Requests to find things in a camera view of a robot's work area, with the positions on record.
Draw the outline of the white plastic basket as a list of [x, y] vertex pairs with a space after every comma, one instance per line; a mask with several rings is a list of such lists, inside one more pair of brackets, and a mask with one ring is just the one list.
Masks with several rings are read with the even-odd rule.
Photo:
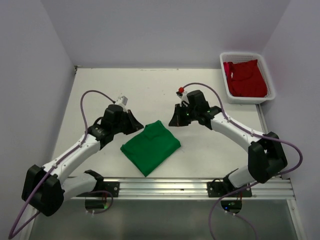
[[[275, 98], [276, 92], [273, 85], [272, 78], [270, 76], [267, 64], [264, 58], [257, 53], [252, 52], [223, 52], [219, 56], [221, 63], [221, 70], [224, 79], [225, 90], [227, 94], [227, 101], [230, 104], [247, 104], [247, 105], [258, 105], [266, 101], [271, 101]], [[234, 64], [248, 62], [251, 60], [257, 60], [258, 68], [263, 77], [263, 80], [267, 86], [267, 95], [265, 97], [235, 97], [231, 95], [228, 84], [227, 77], [225, 73], [225, 68], [223, 66], [224, 62], [232, 62]]]

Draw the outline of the red t shirt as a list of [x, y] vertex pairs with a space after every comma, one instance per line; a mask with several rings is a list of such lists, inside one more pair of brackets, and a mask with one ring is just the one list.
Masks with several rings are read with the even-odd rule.
[[224, 62], [228, 90], [234, 97], [263, 98], [267, 85], [258, 67], [258, 60], [233, 63]]

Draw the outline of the green t shirt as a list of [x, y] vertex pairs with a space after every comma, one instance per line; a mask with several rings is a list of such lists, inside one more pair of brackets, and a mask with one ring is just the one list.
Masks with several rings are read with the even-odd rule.
[[157, 120], [147, 124], [120, 150], [147, 177], [180, 147], [180, 141]]

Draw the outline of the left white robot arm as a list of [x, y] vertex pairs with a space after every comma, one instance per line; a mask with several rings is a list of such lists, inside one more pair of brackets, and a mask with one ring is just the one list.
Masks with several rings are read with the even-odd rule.
[[85, 160], [113, 141], [115, 135], [129, 135], [144, 126], [131, 110], [110, 104], [104, 115], [88, 127], [81, 139], [58, 158], [43, 166], [31, 166], [25, 177], [21, 198], [40, 213], [49, 217], [63, 202], [81, 194], [106, 195], [104, 178], [93, 170], [77, 177], [70, 174]]

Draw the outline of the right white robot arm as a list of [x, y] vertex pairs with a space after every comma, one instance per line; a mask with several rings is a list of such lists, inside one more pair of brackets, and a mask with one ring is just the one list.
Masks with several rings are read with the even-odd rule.
[[228, 173], [222, 181], [214, 184], [227, 196], [235, 196], [242, 187], [252, 182], [266, 183], [287, 165], [279, 137], [273, 133], [263, 134], [233, 121], [219, 106], [210, 106], [202, 91], [186, 92], [180, 88], [176, 95], [180, 103], [174, 107], [170, 127], [186, 127], [197, 121], [209, 130], [218, 132], [242, 147], [248, 155], [247, 165]]

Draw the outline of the side aluminium rail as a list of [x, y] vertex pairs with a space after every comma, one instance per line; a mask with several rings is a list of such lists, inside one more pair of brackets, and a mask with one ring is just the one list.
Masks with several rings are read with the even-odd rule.
[[263, 114], [263, 110], [262, 110], [262, 107], [260, 104], [256, 104], [256, 110], [257, 110], [257, 114], [258, 114], [258, 117], [259, 117], [259, 121], [260, 121], [260, 125], [261, 125], [261, 128], [262, 128], [262, 131], [264, 133], [268, 133], [268, 127], [267, 127], [267, 124], [266, 124], [266, 120], [265, 120], [265, 117], [264, 117], [264, 114]]

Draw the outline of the aluminium mounting rail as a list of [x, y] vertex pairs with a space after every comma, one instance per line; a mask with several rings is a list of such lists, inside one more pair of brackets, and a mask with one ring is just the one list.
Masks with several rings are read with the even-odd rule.
[[[208, 198], [206, 178], [104, 178], [100, 182], [119, 182], [119, 199], [139, 200], [206, 200]], [[64, 200], [77, 197], [82, 193], [98, 193], [93, 191], [100, 183], [93, 176], [83, 174], [78, 177], [69, 177], [61, 184], [61, 192]], [[226, 199], [252, 199], [252, 200], [293, 200], [295, 194], [289, 180], [272, 178], [267, 183], [259, 183], [250, 188], [252, 197], [228, 197]]]

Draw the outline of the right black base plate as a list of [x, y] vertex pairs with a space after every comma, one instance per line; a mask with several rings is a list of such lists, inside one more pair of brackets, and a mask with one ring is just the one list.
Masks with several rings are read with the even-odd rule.
[[[233, 191], [237, 191], [239, 188], [234, 188], [232, 185], [228, 185], [223, 181], [215, 179], [213, 181], [209, 181], [206, 183], [207, 195], [209, 198], [220, 198], [224, 195], [227, 195]], [[246, 188], [242, 191], [233, 193], [228, 195], [227, 197], [243, 197], [250, 198], [252, 197], [252, 190], [250, 188]]]

